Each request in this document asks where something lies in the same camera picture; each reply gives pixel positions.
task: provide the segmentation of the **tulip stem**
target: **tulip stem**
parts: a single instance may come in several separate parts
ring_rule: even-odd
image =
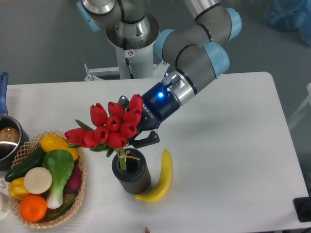
[[[119,151],[119,155],[120,155],[120,156],[124,155],[124,153],[125,153],[124,147],[122,147],[122,148],[119,149],[118,151]],[[120,168],[121,168],[121,170],[126,170],[125,158],[121,158],[121,159],[120,159]]]

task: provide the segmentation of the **wicker basket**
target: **wicker basket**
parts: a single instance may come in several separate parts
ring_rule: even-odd
[[[29,156],[40,145],[41,138],[46,134],[58,135],[65,139],[64,133],[59,132],[59,131],[44,132],[43,134],[39,134],[38,136],[33,137],[32,140],[30,140],[29,142],[26,142],[17,152],[17,155],[15,156],[15,159],[13,161],[12,168],[14,168],[17,164],[21,163],[27,156]],[[25,221],[20,216],[20,213],[19,213],[20,200],[17,200],[15,198],[10,198],[11,209],[12,209],[13,214],[24,225],[27,225],[30,228],[37,228],[37,229],[53,227],[69,219],[73,215],[73,213],[76,212],[76,210],[79,208],[81,201],[83,199],[83,196],[84,196],[84,190],[85,190],[85,185],[86,185],[86,161],[85,161],[83,149],[82,148],[76,148],[76,149],[79,153],[78,166],[82,172],[82,184],[78,191],[72,191],[68,188],[64,189],[64,204],[70,201],[71,199],[75,198],[75,202],[72,205],[72,207],[54,220],[51,220],[51,221],[40,220],[38,222],[28,222],[28,221]]]

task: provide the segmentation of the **black vase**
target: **black vase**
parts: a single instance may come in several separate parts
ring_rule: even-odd
[[[139,150],[125,149],[125,151],[127,150],[130,151],[128,155],[137,157],[140,160],[127,158],[126,170],[121,170],[119,158],[116,155],[112,160],[112,171],[128,193],[140,194],[148,189],[151,182],[146,159]]]

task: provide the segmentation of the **banana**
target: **banana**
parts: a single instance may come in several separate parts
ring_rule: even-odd
[[[170,152],[165,149],[162,153],[161,174],[156,186],[147,193],[136,194],[134,197],[137,200],[146,202],[154,202],[161,199],[170,187],[172,179],[172,157]]]

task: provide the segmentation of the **blue plastic bag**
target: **blue plastic bag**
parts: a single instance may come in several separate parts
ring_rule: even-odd
[[[277,30],[298,29],[300,38],[311,45],[311,0],[271,0],[266,19]]]

